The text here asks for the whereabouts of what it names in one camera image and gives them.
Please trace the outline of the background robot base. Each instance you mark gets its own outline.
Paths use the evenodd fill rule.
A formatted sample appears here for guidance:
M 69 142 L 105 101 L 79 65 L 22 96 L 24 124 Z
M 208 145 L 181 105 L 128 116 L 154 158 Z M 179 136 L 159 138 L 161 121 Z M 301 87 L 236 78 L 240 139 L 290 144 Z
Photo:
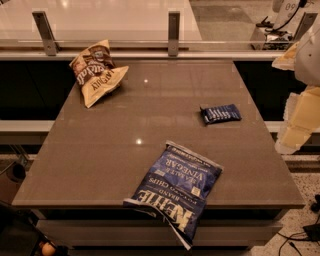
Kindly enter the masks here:
M 265 17 L 255 25 L 251 36 L 253 50 L 286 50 L 293 43 L 295 31 L 288 29 L 298 11 L 314 3 L 313 0 L 273 0 L 272 10 L 277 14 L 274 22 Z

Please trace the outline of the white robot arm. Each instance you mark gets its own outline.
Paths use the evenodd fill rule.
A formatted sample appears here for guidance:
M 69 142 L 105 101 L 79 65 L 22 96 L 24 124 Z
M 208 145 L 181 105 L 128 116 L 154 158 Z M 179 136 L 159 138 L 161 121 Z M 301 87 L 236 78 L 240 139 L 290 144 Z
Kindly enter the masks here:
M 275 144 L 278 153 L 293 154 L 320 127 L 320 25 L 312 25 L 272 66 L 293 71 L 306 85 L 302 93 L 289 94 Z

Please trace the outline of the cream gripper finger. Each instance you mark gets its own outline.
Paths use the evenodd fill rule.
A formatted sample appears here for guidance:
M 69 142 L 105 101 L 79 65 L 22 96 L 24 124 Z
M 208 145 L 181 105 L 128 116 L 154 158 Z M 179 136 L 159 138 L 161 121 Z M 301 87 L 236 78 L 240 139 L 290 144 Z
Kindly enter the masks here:
M 300 94 L 291 93 L 283 119 L 275 149 L 289 155 L 298 151 L 320 127 L 320 87 L 307 86 Z
M 272 67 L 280 70 L 293 71 L 295 69 L 295 58 L 297 53 L 297 47 L 298 47 L 298 42 L 290 46 L 284 54 L 282 54 L 280 57 L 277 57 L 272 62 Z

